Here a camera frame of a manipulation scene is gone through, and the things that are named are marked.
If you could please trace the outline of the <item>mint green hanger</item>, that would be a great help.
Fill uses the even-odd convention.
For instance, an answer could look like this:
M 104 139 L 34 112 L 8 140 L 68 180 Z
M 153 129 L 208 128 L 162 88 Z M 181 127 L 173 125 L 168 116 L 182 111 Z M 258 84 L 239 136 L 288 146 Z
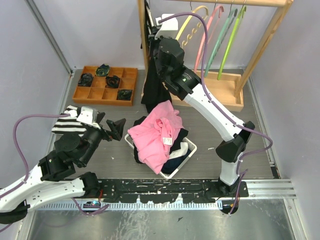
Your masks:
M 216 57 L 221 45 L 222 45 L 222 42 L 226 36 L 226 34 L 228 33 L 228 30 L 230 29 L 234 19 L 236 18 L 238 14 L 238 9 L 237 8 L 232 8 L 229 12 L 229 15 L 227 16 L 223 26 L 222 26 L 222 29 L 218 35 L 218 38 L 217 38 L 217 41 L 215 43 L 215 46 L 210 54 L 210 57 L 207 61 L 207 64 L 206 64 L 206 68 L 205 68 L 205 71 L 204 71 L 204 76 L 206 77 L 209 73 L 209 70 L 210 70 L 210 67 L 212 65 L 212 62 L 214 60 L 214 58 Z

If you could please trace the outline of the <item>navy blue t shirt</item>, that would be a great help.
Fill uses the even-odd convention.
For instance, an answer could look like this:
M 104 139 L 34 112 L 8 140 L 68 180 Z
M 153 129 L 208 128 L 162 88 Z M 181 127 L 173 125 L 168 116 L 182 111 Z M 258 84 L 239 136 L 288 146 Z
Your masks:
M 176 170 L 186 158 L 187 158 L 186 156 L 181 156 L 181 157 L 169 159 L 162 166 L 161 172 L 164 174 L 172 174 L 174 170 Z

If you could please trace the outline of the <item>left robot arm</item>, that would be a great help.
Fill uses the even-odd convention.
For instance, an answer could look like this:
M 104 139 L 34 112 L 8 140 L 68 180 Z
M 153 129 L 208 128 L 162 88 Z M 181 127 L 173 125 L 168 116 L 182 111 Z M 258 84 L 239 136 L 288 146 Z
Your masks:
M 54 149 L 43 157 L 25 176 L 0 190 L 0 223 L 10 225 L 25 218 L 42 206 L 68 198 L 95 198 L 100 193 L 100 183 L 95 173 L 75 174 L 76 168 L 85 168 L 101 141 L 120 141 L 126 119 L 107 120 L 109 129 L 100 124 L 105 113 L 95 110 L 72 111 L 60 118 L 75 118 L 82 133 L 64 133 L 54 142 Z

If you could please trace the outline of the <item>lime green hanger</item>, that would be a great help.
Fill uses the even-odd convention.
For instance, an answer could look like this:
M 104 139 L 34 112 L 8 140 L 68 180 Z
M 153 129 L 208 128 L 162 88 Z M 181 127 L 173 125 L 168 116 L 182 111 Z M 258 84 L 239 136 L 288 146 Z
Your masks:
M 222 77 L 222 73 L 223 73 L 223 70 L 224 70 L 225 63 L 226 63 L 226 61 L 228 59 L 230 50 L 232 48 L 233 42 L 234 42 L 234 40 L 236 38 L 236 35 L 238 33 L 239 27 L 240 27 L 240 25 L 242 23 L 242 20 L 244 18 L 244 14 L 245 14 L 246 10 L 247 10 L 247 7 L 243 6 L 241 8 L 240 12 L 238 13 L 237 17 L 236 17 L 232 32 L 231 32 L 230 37 L 229 37 L 228 44 L 227 44 L 226 49 L 225 49 L 225 53 L 224 53 L 223 59 L 222 59 L 221 64 L 220 64 L 219 72 L 218 72 L 218 75 L 217 75 L 217 80 L 220 80 L 221 77 Z

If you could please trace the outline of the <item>pink t shirt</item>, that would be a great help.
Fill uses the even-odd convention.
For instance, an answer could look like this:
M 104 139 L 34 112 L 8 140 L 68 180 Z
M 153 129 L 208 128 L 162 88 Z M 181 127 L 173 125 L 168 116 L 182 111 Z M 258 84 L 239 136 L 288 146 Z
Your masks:
M 159 103 L 141 124 L 131 127 L 127 132 L 137 148 L 139 161 L 159 174 L 182 128 L 179 111 L 167 100 Z

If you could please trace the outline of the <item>yellow hanger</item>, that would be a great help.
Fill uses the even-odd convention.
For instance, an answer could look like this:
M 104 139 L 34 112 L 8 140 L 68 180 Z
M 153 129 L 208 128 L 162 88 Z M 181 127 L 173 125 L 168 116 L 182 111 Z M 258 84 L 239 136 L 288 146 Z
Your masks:
M 199 15 L 204 21 L 209 18 L 209 8 L 203 3 L 197 7 L 192 6 L 192 1 L 189 2 L 190 11 Z M 182 25 L 179 27 L 175 39 L 180 43 L 182 49 L 186 49 L 188 43 L 202 26 L 202 22 L 191 15 L 188 15 Z

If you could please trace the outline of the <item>plain black t shirt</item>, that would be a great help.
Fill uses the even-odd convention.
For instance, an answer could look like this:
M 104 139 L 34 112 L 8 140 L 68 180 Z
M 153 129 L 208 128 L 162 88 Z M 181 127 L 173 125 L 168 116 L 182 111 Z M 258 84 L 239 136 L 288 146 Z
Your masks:
M 142 116 L 141 118 L 139 118 L 138 120 L 135 120 L 134 123 L 133 123 L 133 126 L 137 126 L 137 125 L 140 125 L 144 120 L 145 120 L 146 116 Z M 186 129 L 181 129 L 176 140 L 174 141 L 174 143 L 172 144 L 172 146 L 170 147 L 170 151 L 169 151 L 169 154 L 174 151 L 174 150 L 178 150 L 180 149 L 180 142 L 183 141 L 183 139 L 185 137 L 188 136 L 188 131 Z M 133 148 L 133 154 L 134 154 L 134 159 L 135 161 L 138 163 L 138 164 L 143 164 L 143 162 L 141 162 L 139 160 L 139 156 L 138 156 L 138 150 L 137 150 L 137 147 L 135 145 L 133 145 L 134 148 Z

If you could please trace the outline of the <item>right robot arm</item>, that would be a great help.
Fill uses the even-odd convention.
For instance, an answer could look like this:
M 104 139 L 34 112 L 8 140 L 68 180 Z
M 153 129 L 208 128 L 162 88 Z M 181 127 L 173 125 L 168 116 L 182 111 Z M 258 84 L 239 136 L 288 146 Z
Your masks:
M 239 164 L 255 129 L 251 122 L 233 116 L 208 90 L 205 81 L 184 65 L 185 52 L 172 37 L 149 35 L 149 67 L 141 103 L 147 112 L 172 107 L 171 95 L 196 109 L 220 134 L 222 142 L 216 148 L 221 159 L 218 188 L 231 197 L 240 183 Z

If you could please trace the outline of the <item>pink hanger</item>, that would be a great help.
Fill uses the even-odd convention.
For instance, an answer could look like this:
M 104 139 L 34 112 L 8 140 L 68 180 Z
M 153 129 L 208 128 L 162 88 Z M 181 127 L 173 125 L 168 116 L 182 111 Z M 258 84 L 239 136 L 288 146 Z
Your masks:
M 210 42 L 212 36 L 213 36 L 213 33 L 220 21 L 220 18 L 221 18 L 221 15 L 222 13 L 224 12 L 224 7 L 219 4 L 218 6 L 214 6 L 214 9 L 213 11 L 211 12 L 211 15 L 206 23 L 206 30 L 207 30 L 207 33 L 209 34 L 210 31 L 211 31 L 211 34 L 210 36 L 207 38 L 207 43 Z M 212 22 L 214 21 L 214 18 L 215 16 L 217 15 L 217 20 L 216 22 L 214 23 L 214 26 L 211 27 L 212 25 Z M 204 54 L 204 44 L 205 44 L 205 33 L 202 35 L 202 39 L 201 39 L 201 42 L 200 42 L 200 45 L 199 45 L 199 48 L 198 48 L 198 52 L 197 52 L 197 56 L 196 56 L 196 59 L 195 59 L 195 63 L 194 63 L 194 68 L 193 68 L 193 71 L 196 73 L 197 70 L 198 70 L 198 67 L 199 67 L 199 64 L 201 62 L 201 60 L 203 59 L 203 54 Z

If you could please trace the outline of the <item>white t shirt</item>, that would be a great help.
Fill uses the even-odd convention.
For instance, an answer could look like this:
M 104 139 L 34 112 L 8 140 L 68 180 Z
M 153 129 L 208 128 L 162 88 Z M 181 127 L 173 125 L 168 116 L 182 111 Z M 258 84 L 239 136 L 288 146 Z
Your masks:
M 169 160 L 171 159 L 176 159 L 176 158 L 180 158 L 183 157 L 187 154 L 188 152 L 188 143 L 185 141 L 180 142 L 180 149 L 177 150 L 173 150 L 170 154 L 169 154 Z

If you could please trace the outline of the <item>black printed t shirt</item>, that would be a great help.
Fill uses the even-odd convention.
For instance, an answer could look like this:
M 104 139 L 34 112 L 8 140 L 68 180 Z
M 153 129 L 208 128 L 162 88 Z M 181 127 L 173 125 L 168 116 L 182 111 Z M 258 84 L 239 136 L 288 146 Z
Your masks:
M 147 30 L 150 27 L 156 26 L 152 18 L 151 9 L 147 1 L 144 1 L 145 11 L 145 37 L 147 47 L 147 60 L 149 47 L 147 42 Z M 141 98 L 141 104 L 145 105 L 148 113 L 150 113 L 159 103 L 170 101 L 172 102 L 169 91 L 164 87 L 163 83 L 159 79 L 156 71 L 156 64 L 154 58 L 148 60 L 148 68 L 146 79 L 143 86 L 143 96 Z

